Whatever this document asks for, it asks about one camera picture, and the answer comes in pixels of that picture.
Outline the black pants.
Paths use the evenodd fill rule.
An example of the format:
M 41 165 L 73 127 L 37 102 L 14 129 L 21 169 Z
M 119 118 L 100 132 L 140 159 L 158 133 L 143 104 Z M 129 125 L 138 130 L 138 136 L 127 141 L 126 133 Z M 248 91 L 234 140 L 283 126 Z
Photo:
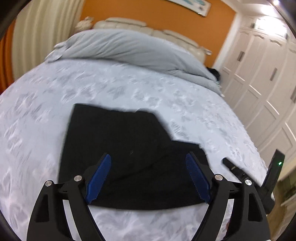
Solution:
M 58 180 L 66 182 L 111 156 L 111 168 L 93 205 L 159 210 L 205 202 L 186 167 L 193 152 L 204 165 L 198 144 L 173 140 L 163 123 L 146 111 L 123 112 L 75 104 L 62 150 Z

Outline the black object on nightstand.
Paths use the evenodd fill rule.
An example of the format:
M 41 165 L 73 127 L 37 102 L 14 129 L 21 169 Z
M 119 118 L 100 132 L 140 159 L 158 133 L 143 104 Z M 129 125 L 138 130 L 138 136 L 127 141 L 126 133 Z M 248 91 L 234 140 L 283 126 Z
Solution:
M 214 68 L 209 68 L 209 67 L 206 67 L 206 68 L 207 68 L 207 75 L 206 75 L 207 78 L 217 84 L 220 84 L 221 75 L 219 71 Z

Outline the white floral bed sheet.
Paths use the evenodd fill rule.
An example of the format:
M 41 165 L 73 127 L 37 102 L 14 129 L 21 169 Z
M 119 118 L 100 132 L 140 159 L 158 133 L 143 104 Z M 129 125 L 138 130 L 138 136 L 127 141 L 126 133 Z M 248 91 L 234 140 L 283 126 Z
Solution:
M 57 180 L 72 106 L 151 110 L 175 140 L 204 149 L 214 173 L 235 181 L 227 157 L 262 183 L 267 167 L 229 105 L 189 81 L 106 60 L 60 60 L 27 72 L 1 95 L 1 211 L 21 240 L 47 180 Z

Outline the white wardrobe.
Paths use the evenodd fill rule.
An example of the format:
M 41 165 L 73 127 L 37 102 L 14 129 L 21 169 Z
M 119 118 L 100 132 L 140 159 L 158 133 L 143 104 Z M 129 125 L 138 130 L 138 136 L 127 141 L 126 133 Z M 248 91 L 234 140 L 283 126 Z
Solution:
M 280 19 L 244 16 L 221 66 L 226 102 L 261 158 L 295 155 L 295 37 Z

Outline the orange curtain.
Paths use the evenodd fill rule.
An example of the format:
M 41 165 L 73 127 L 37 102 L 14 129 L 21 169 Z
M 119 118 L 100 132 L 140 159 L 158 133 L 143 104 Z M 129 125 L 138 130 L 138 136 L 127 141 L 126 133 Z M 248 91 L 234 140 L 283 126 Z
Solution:
M 15 27 L 15 20 L 12 21 L 6 30 L 0 45 L 0 93 L 3 93 L 14 81 L 12 70 L 12 40 Z

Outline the grey duvet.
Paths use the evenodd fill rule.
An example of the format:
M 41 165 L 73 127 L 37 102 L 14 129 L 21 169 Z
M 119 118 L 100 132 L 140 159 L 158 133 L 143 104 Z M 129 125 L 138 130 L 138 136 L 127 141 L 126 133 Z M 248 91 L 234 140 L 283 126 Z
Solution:
M 54 46 L 46 62 L 59 59 L 106 59 L 173 75 L 221 94 L 216 77 L 176 44 L 125 29 L 85 30 Z

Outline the cream curtain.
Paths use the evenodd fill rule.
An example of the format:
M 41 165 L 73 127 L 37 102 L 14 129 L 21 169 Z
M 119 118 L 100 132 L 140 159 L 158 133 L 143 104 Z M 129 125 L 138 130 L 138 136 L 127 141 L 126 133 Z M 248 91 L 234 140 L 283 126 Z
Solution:
M 12 38 L 14 80 L 43 63 L 56 44 L 74 33 L 83 4 L 81 0 L 35 0 L 22 9 Z

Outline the cream leather headboard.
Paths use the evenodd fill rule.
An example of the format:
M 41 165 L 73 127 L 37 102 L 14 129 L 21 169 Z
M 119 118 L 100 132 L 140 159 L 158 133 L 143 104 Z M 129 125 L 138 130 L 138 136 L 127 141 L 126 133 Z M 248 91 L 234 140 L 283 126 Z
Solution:
M 147 23 L 138 20 L 111 17 L 103 21 L 96 22 L 92 28 L 126 29 L 164 39 L 182 47 L 183 49 L 186 49 L 202 63 L 205 63 L 207 56 L 212 55 L 212 52 L 210 50 L 200 46 L 195 41 L 186 36 L 183 36 L 171 30 L 155 30 L 153 28 L 150 28 Z

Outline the framed wall picture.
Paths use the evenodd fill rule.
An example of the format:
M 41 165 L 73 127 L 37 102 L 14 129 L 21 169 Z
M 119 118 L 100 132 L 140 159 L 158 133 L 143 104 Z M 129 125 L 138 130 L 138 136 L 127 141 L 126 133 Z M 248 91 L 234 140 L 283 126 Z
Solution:
M 211 3 L 204 0 L 168 0 L 172 3 L 183 6 L 191 11 L 194 11 L 198 15 L 206 17 L 211 8 Z

